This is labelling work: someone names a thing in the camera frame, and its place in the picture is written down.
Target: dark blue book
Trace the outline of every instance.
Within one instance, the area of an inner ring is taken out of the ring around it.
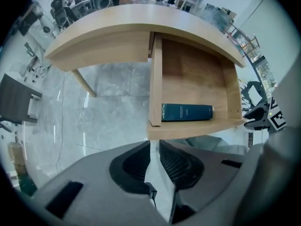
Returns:
[[[203,121],[213,117],[212,105],[162,104],[162,121]]]

